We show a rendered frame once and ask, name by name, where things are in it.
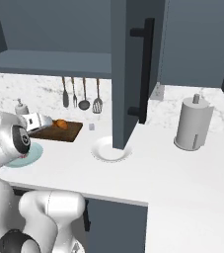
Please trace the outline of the white bowl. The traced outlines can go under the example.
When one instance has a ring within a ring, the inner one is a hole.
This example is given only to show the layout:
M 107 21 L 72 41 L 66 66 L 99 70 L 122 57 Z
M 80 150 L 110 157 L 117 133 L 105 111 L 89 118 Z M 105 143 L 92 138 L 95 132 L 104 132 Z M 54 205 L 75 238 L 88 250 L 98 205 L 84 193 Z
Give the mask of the white bowl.
M 94 143 L 91 152 L 95 158 L 103 162 L 119 162 L 132 153 L 132 148 L 129 145 L 124 149 L 113 148 L 112 136 L 110 135 L 99 138 Z

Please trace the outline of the grey base cabinet door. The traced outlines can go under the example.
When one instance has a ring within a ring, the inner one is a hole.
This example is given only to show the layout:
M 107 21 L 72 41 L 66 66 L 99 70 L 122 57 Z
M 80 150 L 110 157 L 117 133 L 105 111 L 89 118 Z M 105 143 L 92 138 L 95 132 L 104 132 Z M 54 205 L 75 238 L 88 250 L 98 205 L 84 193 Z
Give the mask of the grey base cabinet door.
M 147 207 L 89 199 L 86 253 L 145 253 Z

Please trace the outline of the grey paper towel holder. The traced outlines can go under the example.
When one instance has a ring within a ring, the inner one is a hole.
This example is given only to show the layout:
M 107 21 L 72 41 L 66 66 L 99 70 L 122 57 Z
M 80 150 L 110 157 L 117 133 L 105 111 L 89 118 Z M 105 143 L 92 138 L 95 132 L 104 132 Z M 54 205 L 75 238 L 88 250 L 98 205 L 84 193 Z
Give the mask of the grey paper towel holder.
M 214 108 L 199 94 L 184 98 L 177 135 L 174 139 L 176 147 L 186 151 L 196 151 L 203 146 L 213 110 Z

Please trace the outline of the grey soap dispenser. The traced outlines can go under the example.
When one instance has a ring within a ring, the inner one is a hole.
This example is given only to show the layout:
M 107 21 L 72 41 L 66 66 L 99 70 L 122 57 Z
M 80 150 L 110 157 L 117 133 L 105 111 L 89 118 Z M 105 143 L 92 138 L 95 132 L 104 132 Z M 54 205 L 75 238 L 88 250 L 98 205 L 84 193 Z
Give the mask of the grey soap dispenser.
M 26 104 L 23 104 L 21 99 L 17 99 L 18 104 L 15 106 L 15 113 L 17 115 L 27 115 L 29 113 L 29 108 Z

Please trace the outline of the brown wooden cutting board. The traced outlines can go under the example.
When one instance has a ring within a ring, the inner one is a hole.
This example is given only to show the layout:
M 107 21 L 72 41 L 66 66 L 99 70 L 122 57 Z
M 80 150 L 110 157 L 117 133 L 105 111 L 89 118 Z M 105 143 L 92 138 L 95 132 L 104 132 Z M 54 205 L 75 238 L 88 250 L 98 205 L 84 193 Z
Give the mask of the brown wooden cutting board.
M 82 123 L 68 122 L 68 129 L 50 126 L 31 134 L 33 138 L 73 142 L 83 127 Z

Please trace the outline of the orange croissant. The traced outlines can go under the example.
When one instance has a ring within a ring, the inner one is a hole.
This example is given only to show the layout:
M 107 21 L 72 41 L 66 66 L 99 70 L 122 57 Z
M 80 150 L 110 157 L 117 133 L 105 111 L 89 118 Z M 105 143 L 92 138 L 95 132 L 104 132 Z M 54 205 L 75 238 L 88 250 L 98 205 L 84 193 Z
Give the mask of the orange croissant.
M 59 119 L 59 120 L 53 120 L 53 126 L 59 127 L 64 130 L 68 130 L 68 123 L 65 120 Z

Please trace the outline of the hanging slotted turner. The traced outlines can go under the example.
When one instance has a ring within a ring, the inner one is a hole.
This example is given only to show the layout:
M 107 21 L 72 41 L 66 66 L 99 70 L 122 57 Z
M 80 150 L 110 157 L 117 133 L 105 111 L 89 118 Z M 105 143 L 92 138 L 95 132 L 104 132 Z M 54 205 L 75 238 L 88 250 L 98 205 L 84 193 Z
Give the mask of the hanging slotted turner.
M 100 114 L 103 109 L 103 100 L 100 98 L 100 79 L 97 79 L 97 98 L 93 102 L 93 113 Z

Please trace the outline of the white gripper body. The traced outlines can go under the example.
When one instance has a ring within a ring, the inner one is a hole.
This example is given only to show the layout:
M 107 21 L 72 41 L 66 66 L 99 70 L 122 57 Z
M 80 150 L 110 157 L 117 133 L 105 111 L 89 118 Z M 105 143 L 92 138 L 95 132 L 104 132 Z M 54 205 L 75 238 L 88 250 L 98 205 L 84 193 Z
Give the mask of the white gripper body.
M 53 124 L 52 118 L 42 114 L 37 114 L 37 129 L 51 127 Z

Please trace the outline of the grey open wall cabinet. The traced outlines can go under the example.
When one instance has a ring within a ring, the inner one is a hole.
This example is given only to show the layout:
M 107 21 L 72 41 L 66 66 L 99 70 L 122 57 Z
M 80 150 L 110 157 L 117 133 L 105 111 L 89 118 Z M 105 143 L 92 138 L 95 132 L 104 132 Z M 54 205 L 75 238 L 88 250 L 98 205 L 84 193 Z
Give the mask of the grey open wall cabinet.
M 111 0 L 0 0 L 0 73 L 109 79 Z

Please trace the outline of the teal plate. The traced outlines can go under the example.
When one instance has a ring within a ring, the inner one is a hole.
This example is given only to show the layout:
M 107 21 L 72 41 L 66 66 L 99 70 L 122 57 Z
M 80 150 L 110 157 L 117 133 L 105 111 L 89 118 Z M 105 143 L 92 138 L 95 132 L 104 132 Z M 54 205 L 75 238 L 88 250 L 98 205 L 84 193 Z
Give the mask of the teal plate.
M 42 154 L 43 154 L 42 146 L 36 142 L 33 142 L 31 144 L 29 153 L 25 157 L 20 157 L 18 159 L 15 159 L 14 161 L 11 161 L 10 163 L 6 164 L 6 167 L 20 168 L 28 166 L 38 161 L 41 158 Z

